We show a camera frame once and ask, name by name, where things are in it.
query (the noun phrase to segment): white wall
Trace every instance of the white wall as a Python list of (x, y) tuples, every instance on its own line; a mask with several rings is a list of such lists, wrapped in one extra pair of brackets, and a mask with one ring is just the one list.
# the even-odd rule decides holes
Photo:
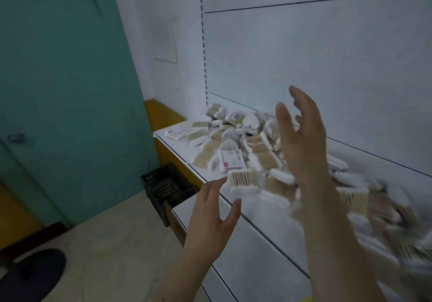
[[(200, 0), (117, 0), (143, 96), (186, 118), (205, 108)], [(154, 59), (151, 26), (168, 23), (177, 63)]]

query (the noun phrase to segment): door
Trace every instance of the door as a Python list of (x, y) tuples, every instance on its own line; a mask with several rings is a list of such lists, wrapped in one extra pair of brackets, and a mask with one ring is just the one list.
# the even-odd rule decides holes
[(115, 0), (0, 3), (3, 144), (74, 224), (142, 190), (158, 159)]

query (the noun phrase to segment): tile floor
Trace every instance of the tile floor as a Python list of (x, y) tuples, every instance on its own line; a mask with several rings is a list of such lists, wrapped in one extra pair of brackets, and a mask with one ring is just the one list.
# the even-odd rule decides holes
[[(181, 245), (144, 192), (38, 247), (59, 248), (65, 272), (44, 302), (150, 302)], [(208, 302), (202, 289), (196, 302)]]

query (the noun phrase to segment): door handle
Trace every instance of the door handle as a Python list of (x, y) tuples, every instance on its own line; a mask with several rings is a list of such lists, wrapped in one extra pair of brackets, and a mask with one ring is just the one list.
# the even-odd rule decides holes
[(25, 135), (23, 133), (14, 133), (8, 135), (7, 140), (11, 143), (23, 143), (25, 141)]

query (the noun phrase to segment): perforated metal strip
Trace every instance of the perforated metal strip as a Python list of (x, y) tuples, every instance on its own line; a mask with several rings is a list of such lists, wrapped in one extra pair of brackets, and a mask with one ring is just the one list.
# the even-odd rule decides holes
[(201, 5), (201, 32), (202, 32), (202, 56), (204, 57), (204, 83), (206, 86), (206, 106), (209, 105), (209, 89), (207, 85), (207, 60), (206, 60), (206, 39), (204, 38), (204, 6), (203, 6), (203, 0), (200, 0)]

